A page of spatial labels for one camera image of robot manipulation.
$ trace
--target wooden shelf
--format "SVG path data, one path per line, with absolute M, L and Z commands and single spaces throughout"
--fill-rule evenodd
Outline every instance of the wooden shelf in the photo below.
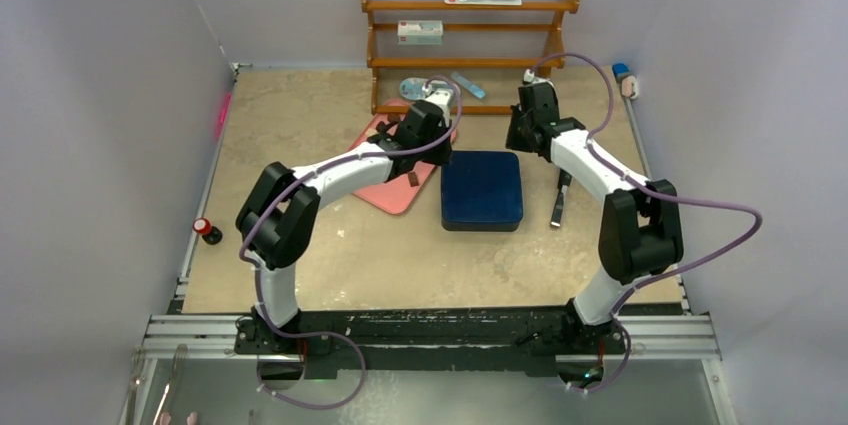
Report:
M 467 5 L 447 4 L 443 1 L 376 1 L 361 0 L 362 11 L 368 17 L 368 49 L 366 63 L 371 68 L 371 112 L 372 113 L 406 113 L 407 107 L 382 106 L 377 103 L 377 88 L 381 68 L 530 68 L 548 55 L 562 53 L 565 47 L 562 42 L 562 20 L 566 12 L 577 13 L 580 0 L 556 0 L 549 2 L 524 2 L 518 6 L 511 5 Z M 378 11 L 544 11 L 553 12 L 549 23 L 445 23 L 444 31 L 448 32 L 545 32 L 542 53 L 531 58 L 392 58 L 380 57 L 377 53 L 376 33 L 378 31 L 396 31 L 397 23 L 376 23 L 374 12 Z M 551 59 L 540 65 L 539 76 L 550 76 L 551 69 L 565 66 L 565 59 Z M 469 114 L 509 114 L 509 106 L 472 106 L 468 107 Z

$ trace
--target cardboard box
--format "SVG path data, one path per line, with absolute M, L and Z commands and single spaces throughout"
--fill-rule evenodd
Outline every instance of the cardboard box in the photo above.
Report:
M 398 44 L 441 45 L 441 20 L 401 20 L 398 22 Z

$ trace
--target pink cutting board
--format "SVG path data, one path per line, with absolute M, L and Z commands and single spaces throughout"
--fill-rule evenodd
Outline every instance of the pink cutting board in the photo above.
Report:
M 375 134 L 377 124 L 385 122 L 387 119 L 388 115 L 374 115 L 371 123 L 369 123 L 368 126 L 365 127 L 365 130 L 359 134 L 359 138 L 353 142 L 350 149 L 353 149 L 360 143 L 364 142 L 365 139 Z M 456 132 L 453 132 L 453 135 L 451 135 L 451 142 L 454 140 L 456 140 Z M 413 187 L 409 184 L 409 178 L 406 175 L 401 175 L 391 182 L 361 188 L 353 194 L 384 212 L 391 213 L 392 215 L 398 215 L 405 212 L 406 209 L 412 205 L 412 201 L 415 200 L 415 196 L 418 195 L 418 192 L 420 192 L 421 188 L 427 183 L 427 178 L 430 177 L 435 169 L 436 167 L 429 163 L 416 163 L 413 171 L 415 171 L 416 175 L 418 175 L 419 185 L 417 187 Z

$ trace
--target red bottle cap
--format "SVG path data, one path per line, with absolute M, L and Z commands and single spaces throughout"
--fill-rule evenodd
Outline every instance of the red bottle cap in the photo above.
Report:
M 205 218 L 198 218 L 194 221 L 194 225 L 192 225 L 191 228 L 201 235 L 206 235 L 207 233 L 212 231 L 212 224 L 209 223 L 209 220 L 206 220 Z

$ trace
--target beige tabletop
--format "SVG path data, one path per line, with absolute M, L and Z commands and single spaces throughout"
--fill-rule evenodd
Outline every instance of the beige tabletop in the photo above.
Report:
M 408 76 L 387 77 L 381 99 L 397 96 Z M 463 93 L 467 106 L 517 102 L 522 72 L 468 71 L 487 92 Z M 606 91 L 590 68 L 554 72 L 562 116 L 592 127 L 603 119 Z M 216 246 L 198 242 L 183 311 L 246 311 L 255 302 L 250 268 L 239 261 L 235 217 L 259 173 L 271 162 L 288 167 L 347 150 L 371 119 L 370 71 L 247 70 L 239 75 L 205 216 L 224 232 Z M 465 116 L 454 150 L 504 150 L 507 116 Z M 634 170 L 639 155 L 623 105 L 616 103 L 598 142 Z M 403 215 L 389 215 L 345 197 L 319 215 L 312 242 L 297 263 L 301 308 L 367 309 L 564 304 L 598 269 L 601 206 L 576 182 L 560 229 L 549 225 L 557 169 L 519 153 L 524 219 L 512 233 L 448 232 L 441 226 L 437 171 Z M 674 280 L 645 288 L 633 301 L 679 302 Z

